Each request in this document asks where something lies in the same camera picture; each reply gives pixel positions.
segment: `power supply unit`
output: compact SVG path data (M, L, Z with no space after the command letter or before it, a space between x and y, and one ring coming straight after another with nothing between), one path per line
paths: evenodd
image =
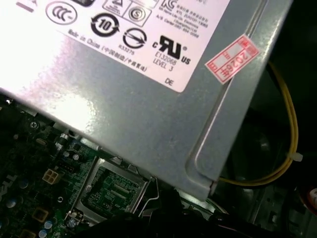
M0 89L199 199L214 190L291 0L14 0ZM205 63L246 34L221 84Z

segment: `capacitor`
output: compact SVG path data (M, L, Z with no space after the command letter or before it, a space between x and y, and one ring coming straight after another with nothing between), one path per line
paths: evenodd
M53 227L53 221L48 220L48 221L46 221L46 222L44 223L44 228L45 228L46 230L49 230L49 229L51 229L52 227Z
M66 158L68 158L68 157L70 156L69 151L64 151L64 152L63 152L63 156L66 157Z
M5 205L7 208L13 208L16 206L17 203L18 203L18 200L16 198L10 198L7 200Z
M69 136L62 133L60 137L58 138L57 143L60 144L61 146L64 146L66 145L68 139L69 139Z
M0 231L1 231L1 229L5 228L7 225L9 225L9 219L8 218L1 218L0 219Z
M67 226L71 229L75 228L77 226L77 222L74 218L70 218L67 222Z
M26 189L28 185L29 185L29 181L26 178L19 181L20 189Z
M23 197L19 196L17 198L16 197L12 197L12 198L8 199L6 201L5 205L6 205L7 208L13 208L17 204L21 204L21 203L23 203Z
M46 230L40 230L39 231L39 238L45 238L48 235L48 232Z
M67 150L67 151L64 151L63 152L63 156L65 158L73 158L73 156L75 155L75 151L72 151L72 150Z
M64 145L67 144L68 139L69 139L69 136L64 134L64 133L62 133L60 135L60 137L58 138L57 142L55 143L55 146L56 146L58 151L60 151L64 147Z
M75 161L80 160L80 155L74 154L74 155L73 155L73 160L75 160Z

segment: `red stamp sticker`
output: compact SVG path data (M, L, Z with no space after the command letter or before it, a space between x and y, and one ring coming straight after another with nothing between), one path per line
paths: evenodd
M259 49L253 44L251 39L246 35L242 35L208 61L206 67L224 84L252 61L259 52Z

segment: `yellow wire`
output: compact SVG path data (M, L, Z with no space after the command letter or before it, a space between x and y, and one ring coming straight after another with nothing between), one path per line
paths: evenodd
M269 62L269 66L271 67L272 71L274 72L278 85L281 88L282 96L285 102L287 114L289 117L289 123L290 123L290 130L291 130L291 143L290 143L290 149L289 154L286 157L286 160L283 162L283 164L277 168L274 172L270 173L269 175L260 178L255 179L251 181L235 181L227 178L220 178L220 181L231 183L238 186L261 186L266 185L268 183L271 183L281 177L291 166L293 160L290 158L290 155L295 153L297 151L297 145L298 145L298 123L297 123L297 117L296 112L294 108L294 104L291 98L291 94L287 88L287 85L283 79L283 77L279 74L275 66Z

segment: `cable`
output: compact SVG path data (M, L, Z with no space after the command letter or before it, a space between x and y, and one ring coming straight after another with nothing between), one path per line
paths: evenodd
M207 199L206 200L207 203L209 203L210 205L212 205L216 210L220 211L221 213L225 213L225 214L229 214L224 208L222 208L218 203L216 203L215 201L211 200L211 199Z
M280 178L289 169L289 167L291 166L293 162L293 160L290 158L290 155L293 153L296 153L297 145L298 145L298 124L297 124L297 117L296 117L294 104L283 77L279 74L279 72L277 71L277 69L271 62L269 62L268 65L271 68L272 72L274 73L277 83L281 89L281 93L282 93L286 110L287 110L287 115L289 117L290 130L291 130L291 143L290 143L290 149L286 157L286 160L275 171L273 171L269 175L260 179L251 180L251 181L235 181L235 180L221 177L219 179L220 181L238 185L238 186L249 186L249 187L266 185Z

